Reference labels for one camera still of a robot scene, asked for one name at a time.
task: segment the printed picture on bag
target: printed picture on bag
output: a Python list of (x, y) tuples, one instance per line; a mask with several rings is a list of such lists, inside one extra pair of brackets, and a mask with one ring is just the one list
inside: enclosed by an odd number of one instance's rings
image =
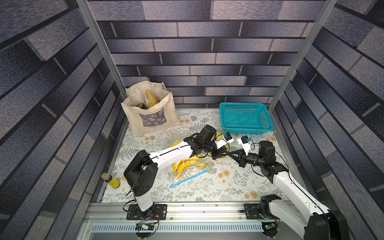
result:
[(167, 119), (164, 116), (164, 108), (162, 108), (157, 113), (140, 114), (140, 116), (143, 120), (144, 127), (153, 127), (157, 125), (162, 125), (167, 122)]

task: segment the floral tablecloth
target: floral tablecloth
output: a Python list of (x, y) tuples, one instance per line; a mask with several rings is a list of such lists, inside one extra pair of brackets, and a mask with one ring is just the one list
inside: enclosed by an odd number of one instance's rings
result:
[[(102, 202), (126, 202), (133, 199), (133, 194), (126, 196), (131, 189), (123, 173), (136, 153), (142, 149), (149, 152), (162, 150), (163, 139), (177, 130), (187, 130), (190, 134), (200, 132), (209, 124), (217, 130), (221, 128), (218, 109), (177, 109), (176, 113), (181, 125), (133, 137), (128, 129), (121, 144), (120, 152), (113, 167), (112, 176), (120, 180), (120, 186), (116, 189), (107, 185)], [(281, 154), (280, 147), (274, 137), (273, 131), (263, 135), (248, 135), (254, 142), (268, 140), (273, 143), (276, 151)], [(240, 149), (237, 139), (241, 137), (234, 134), (235, 141), (231, 143), (231, 150)], [(283, 161), (276, 154), (279, 162)], [(208, 162), (211, 171), (186, 181), (178, 186), (170, 188), (167, 169), (157, 173), (151, 196), (154, 202), (204, 202), (204, 201), (250, 201), (260, 200), (261, 196), (277, 194), (283, 200), (287, 196), (276, 186), (271, 184), (266, 177), (256, 175), (249, 164), (245, 168), (239, 167), (230, 157)]]

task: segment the metal pole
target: metal pole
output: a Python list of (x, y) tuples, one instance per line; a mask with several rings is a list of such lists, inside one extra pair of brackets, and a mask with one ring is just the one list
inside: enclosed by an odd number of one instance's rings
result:
[(279, 101), (281, 95), (283, 94), (285, 88), (287, 87), (289, 81), (293, 78), (294, 74), (296, 73), (297, 68), (299, 67), (299, 64), (303, 60), (305, 54), (309, 50), (310, 46), (312, 45), (314, 39), (316, 38), (317, 34), (321, 30), (321, 27), (323, 26), (325, 20), (327, 20), (329, 14), (331, 13), (333, 7), (335, 6), (337, 0), (327, 0), (324, 3), (323, 8), (321, 9), (318, 18), (314, 22), (312, 29), (308, 36), (305, 38), (303, 45), (300, 47), (300, 50), (298, 51), (295, 59), (293, 60), (293, 63), (289, 67), (285, 77), (283, 78), (283, 81), (281, 82), (279, 88), (277, 89), (275, 95), (272, 98), (271, 103), (269, 104), (268, 111), (272, 113), (274, 110), (277, 102)]
[(270, 114), (270, 115), (271, 115), (273, 126), (275, 128), (274, 129), (275, 137), (276, 137), (276, 140), (277, 140), (277, 142), (278, 142), (278, 144), (280, 146), (281, 152), (283, 153), (283, 156), (285, 157), (285, 162), (288, 165), (289, 172), (290, 172), (290, 174), (292, 174), (293, 178), (296, 179), (296, 181), (298, 183), (300, 183), (300, 185), (302, 185), (305, 188), (305, 190), (308, 191), (308, 189), (305, 186), (305, 183), (303, 181), (303, 178), (301, 177), (300, 172), (297, 169), (295, 161), (293, 160), (292, 155), (289, 152), (288, 146), (287, 146), (287, 144), (284, 141), (283, 135), (281, 134), (280, 129), (277, 126), (276, 119), (274, 118), (273, 114)]
[(109, 48), (107, 46), (107, 43), (105, 42), (105, 39), (103, 35), (101, 34), (99, 25), (96, 22), (95, 17), (93, 16), (93, 13), (91, 11), (91, 8), (88, 4), (87, 0), (76, 0), (77, 4), (79, 5), (80, 12), (82, 13), (85, 22), (87, 23), (89, 30), (91, 31), (93, 37), (95, 38), (95, 41), (100, 49), (101, 54), (103, 55), (105, 62), (107, 63), (107, 66), (109, 67), (109, 70), (111, 71), (111, 74), (113, 76), (113, 79), (115, 80), (121, 95), (123, 98), (127, 98), (127, 94), (125, 92), (125, 86), (122, 82), (121, 76), (119, 74), (118, 68), (116, 67), (115, 62), (112, 59), (111, 52), (109, 51)]

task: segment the canvas tote bag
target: canvas tote bag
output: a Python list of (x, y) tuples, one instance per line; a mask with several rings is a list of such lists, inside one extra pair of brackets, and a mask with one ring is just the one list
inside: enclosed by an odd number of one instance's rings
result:
[[(156, 96), (159, 103), (149, 109), (141, 109), (145, 104), (145, 91), (149, 90)], [(126, 89), (128, 98), (121, 106), (128, 117), (132, 136), (137, 137), (146, 133), (180, 125), (177, 118), (173, 95), (167, 91), (164, 83), (142, 81)]]

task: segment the wall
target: wall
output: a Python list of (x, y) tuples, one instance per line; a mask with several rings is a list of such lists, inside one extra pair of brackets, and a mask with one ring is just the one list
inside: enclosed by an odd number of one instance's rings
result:
[(126, 87), (176, 107), (268, 103), (324, 1), (89, 1)]
[(339, 0), (273, 114), (309, 191), (384, 239), (384, 1)]
[(0, 239), (74, 239), (125, 117), (74, 0), (0, 2)]

